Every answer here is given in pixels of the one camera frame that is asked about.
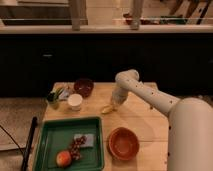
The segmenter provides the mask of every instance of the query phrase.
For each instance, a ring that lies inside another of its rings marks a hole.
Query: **green tray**
[[[67,149],[74,134],[94,134],[94,147],[81,148],[82,158],[65,168],[56,165],[56,155]],[[33,171],[101,171],[104,167],[101,119],[76,118],[44,122],[39,137]]]

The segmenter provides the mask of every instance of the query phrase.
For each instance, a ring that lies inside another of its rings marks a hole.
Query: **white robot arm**
[[[169,120],[168,171],[213,171],[213,109],[197,98],[179,99],[139,82],[136,70],[115,77],[112,101],[122,104],[128,91]]]

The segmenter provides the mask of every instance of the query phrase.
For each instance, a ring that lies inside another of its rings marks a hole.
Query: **floor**
[[[20,147],[25,147],[32,118],[36,116],[39,123],[34,135],[36,139],[45,109],[46,103],[43,98],[0,98],[0,124]],[[0,137],[0,170],[20,170],[22,156],[17,146],[1,129]]]
[[[89,25],[127,25],[123,14],[131,11],[131,0],[87,0]],[[174,0],[144,0],[142,18],[153,19],[168,16]],[[189,1],[184,1],[174,16],[185,16]],[[187,24],[195,24],[200,17],[205,2],[201,2]],[[210,5],[202,24],[213,24],[213,3]]]

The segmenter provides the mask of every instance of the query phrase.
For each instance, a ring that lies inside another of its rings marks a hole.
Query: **orange bowl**
[[[117,128],[108,137],[108,150],[118,160],[131,160],[139,151],[138,138],[127,128]]]

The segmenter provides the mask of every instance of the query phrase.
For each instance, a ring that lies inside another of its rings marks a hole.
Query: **brown bowl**
[[[117,128],[108,137],[108,150],[118,160],[131,160],[139,151],[138,138],[127,128]]]
[[[88,97],[92,93],[94,83],[91,79],[80,78],[74,83],[74,90],[76,93],[82,95],[82,97]]]

